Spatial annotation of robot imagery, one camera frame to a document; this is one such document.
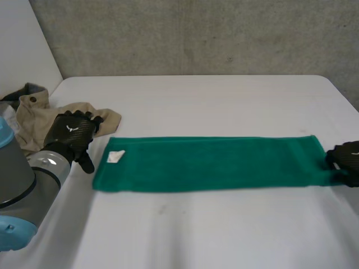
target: green towel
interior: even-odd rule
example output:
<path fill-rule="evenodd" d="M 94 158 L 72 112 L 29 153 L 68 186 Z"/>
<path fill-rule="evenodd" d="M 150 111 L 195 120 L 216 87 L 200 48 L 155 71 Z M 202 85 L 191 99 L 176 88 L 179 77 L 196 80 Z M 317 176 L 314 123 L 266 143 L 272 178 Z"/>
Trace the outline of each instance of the green towel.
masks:
<path fill-rule="evenodd" d="M 125 150 L 118 163 L 110 151 Z M 111 138 L 93 181 L 106 192 L 338 184 L 315 136 Z"/>

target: table surface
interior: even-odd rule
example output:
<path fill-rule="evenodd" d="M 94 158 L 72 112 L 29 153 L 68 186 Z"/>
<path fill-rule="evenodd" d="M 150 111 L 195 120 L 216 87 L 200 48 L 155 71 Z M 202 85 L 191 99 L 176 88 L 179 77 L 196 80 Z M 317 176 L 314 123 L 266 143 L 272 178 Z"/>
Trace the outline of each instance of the table surface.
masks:
<path fill-rule="evenodd" d="M 75 77 L 50 97 L 79 101 L 121 113 L 116 137 L 359 140 L 358 112 L 320 76 Z M 91 144 L 95 165 L 109 137 Z M 74 165 L 36 237 L 0 253 L 0 268 L 359 268 L 345 186 L 109 194 L 93 176 Z"/>

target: towel tag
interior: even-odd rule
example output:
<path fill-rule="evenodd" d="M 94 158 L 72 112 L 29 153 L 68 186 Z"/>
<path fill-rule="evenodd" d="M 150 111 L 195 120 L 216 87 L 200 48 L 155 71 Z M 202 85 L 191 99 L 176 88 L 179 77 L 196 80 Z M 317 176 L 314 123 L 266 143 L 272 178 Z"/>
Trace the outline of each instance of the towel tag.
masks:
<path fill-rule="evenodd" d="M 116 164 L 121 159 L 123 154 L 125 154 L 124 150 L 110 151 L 107 157 L 107 162 L 111 164 Z"/>

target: khaki jacket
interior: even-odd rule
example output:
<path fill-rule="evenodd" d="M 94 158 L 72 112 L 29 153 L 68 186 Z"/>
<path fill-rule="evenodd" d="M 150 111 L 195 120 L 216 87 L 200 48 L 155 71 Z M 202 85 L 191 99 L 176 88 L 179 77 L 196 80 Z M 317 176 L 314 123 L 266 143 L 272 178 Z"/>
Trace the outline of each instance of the khaki jacket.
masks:
<path fill-rule="evenodd" d="M 0 116 L 11 123 L 9 125 L 14 129 L 15 137 L 26 156 L 43 148 L 45 137 L 55 117 L 67 110 L 90 111 L 93 117 L 101 116 L 104 122 L 100 125 L 96 137 L 114 133 L 121 120 L 120 114 L 110 109 L 96 110 L 89 103 L 73 103 L 61 108 L 50 108 L 47 89 L 29 83 L 19 91 L 0 96 Z"/>

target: gray robot arm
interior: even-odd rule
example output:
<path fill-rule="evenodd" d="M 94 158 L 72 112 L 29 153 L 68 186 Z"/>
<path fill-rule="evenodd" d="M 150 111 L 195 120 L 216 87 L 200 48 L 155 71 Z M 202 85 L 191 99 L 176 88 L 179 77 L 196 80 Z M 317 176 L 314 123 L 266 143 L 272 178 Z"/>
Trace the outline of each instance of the gray robot arm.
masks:
<path fill-rule="evenodd" d="M 28 245 L 65 183 L 73 161 L 92 173 L 86 150 L 101 122 L 91 120 L 90 114 L 61 114 L 45 139 L 45 147 L 27 161 L 13 131 L 0 117 L 0 251 Z"/>

